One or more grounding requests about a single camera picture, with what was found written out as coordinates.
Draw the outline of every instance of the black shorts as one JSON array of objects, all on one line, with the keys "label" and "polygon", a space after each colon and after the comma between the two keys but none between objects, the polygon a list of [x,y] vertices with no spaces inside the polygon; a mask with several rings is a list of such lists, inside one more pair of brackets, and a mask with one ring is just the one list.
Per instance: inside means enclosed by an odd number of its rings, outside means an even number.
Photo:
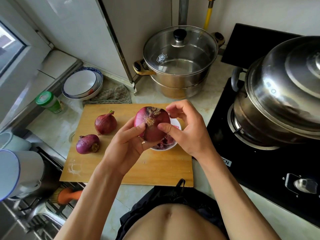
[{"label": "black shorts", "polygon": [[180,179],[175,187],[154,186],[129,212],[120,218],[121,227],[116,240],[122,240],[136,221],[163,204],[182,204],[193,208],[204,219],[217,226],[229,240],[217,202],[194,188],[184,187],[184,184],[185,180]]}]

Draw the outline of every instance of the green lid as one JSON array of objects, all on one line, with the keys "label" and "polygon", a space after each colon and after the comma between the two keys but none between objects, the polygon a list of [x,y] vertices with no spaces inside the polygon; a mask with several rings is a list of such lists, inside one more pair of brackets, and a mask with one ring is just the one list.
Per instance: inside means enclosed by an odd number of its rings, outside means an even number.
[{"label": "green lid", "polygon": [[35,98],[35,102],[38,105],[44,106],[50,103],[53,100],[53,98],[54,95],[52,92],[44,91]]}]

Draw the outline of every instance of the glass lid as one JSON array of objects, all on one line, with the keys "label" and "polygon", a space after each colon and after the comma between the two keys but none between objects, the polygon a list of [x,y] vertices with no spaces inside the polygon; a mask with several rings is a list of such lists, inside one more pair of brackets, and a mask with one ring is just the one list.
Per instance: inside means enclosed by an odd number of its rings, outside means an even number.
[{"label": "glass lid", "polygon": [[205,30],[192,26],[165,28],[147,40],[143,57],[155,72],[190,75],[209,67],[218,54],[218,44]]}]

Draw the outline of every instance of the person's left hand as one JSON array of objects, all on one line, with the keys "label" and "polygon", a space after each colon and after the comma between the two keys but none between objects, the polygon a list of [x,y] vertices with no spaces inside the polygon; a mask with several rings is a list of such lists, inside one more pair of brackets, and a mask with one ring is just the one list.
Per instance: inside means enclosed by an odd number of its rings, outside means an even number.
[{"label": "person's left hand", "polygon": [[159,143],[144,142],[139,135],[145,129],[145,123],[134,127],[134,117],[132,117],[112,138],[106,149],[102,163],[124,176],[146,149]]}]

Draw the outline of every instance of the black stovetop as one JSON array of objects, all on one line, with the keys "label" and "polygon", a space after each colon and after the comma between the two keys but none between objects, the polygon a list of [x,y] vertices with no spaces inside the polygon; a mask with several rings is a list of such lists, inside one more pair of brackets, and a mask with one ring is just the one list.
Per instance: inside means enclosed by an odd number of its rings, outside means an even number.
[{"label": "black stovetop", "polygon": [[320,143],[289,145],[275,150],[246,145],[228,124],[227,113],[235,96],[229,79],[207,126],[218,153],[228,160],[224,161],[229,164],[230,172],[241,185],[320,227],[320,187],[318,194],[303,193],[292,181],[301,177],[320,184]]}]

